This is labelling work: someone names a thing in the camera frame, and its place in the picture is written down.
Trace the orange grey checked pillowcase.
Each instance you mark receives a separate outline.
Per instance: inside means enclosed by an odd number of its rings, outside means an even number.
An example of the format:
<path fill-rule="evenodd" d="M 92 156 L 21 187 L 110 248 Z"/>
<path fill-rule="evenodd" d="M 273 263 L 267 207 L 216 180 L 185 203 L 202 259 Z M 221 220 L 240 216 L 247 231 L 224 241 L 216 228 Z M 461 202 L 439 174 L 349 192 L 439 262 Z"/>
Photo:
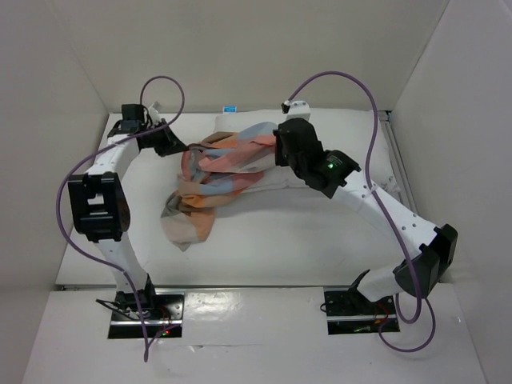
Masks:
<path fill-rule="evenodd" d="M 181 251 L 208 239 L 216 209 L 235 200 L 275 168 L 277 125 L 261 122 L 240 132 L 215 132 L 182 154 L 177 189 L 167 198 L 161 225 Z"/>

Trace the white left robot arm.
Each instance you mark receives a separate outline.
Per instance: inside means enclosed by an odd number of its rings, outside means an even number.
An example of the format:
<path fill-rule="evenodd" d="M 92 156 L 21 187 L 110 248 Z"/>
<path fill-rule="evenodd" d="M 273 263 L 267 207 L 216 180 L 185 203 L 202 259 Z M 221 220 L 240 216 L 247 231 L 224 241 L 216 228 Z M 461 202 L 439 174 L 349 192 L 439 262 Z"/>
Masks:
<path fill-rule="evenodd" d="M 130 208 L 122 179 L 143 149 L 165 157 L 183 152 L 187 146 L 172 130 L 163 128 L 166 120 L 159 105 L 122 106 L 122 118 L 107 135 L 105 152 L 83 174 L 67 182 L 74 228 L 95 244 L 113 271 L 117 285 L 114 304 L 130 310 L 140 319 L 151 318 L 158 309 L 155 288 L 142 268 L 130 243 Z"/>

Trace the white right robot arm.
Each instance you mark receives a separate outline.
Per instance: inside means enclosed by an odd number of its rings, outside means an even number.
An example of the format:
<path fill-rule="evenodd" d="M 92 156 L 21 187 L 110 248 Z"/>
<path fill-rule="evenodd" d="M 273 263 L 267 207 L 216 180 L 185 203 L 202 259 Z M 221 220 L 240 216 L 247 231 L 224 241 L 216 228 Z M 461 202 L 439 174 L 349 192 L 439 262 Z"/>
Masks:
<path fill-rule="evenodd" d="M 405 292 L 427 298 L 453 262 L 458 232 L 436 226 L 366 179 L 355 160 L 340 150 L 325 150 L 312 124 L 292 118 L 278 125 L 276 163 L 288 166 L 309 188 L 348 206 L 381 234 L 404 245 L 398 266 L 362 273 L 349 295 L 352 310 L 368 313 L 378 300 Z"/>

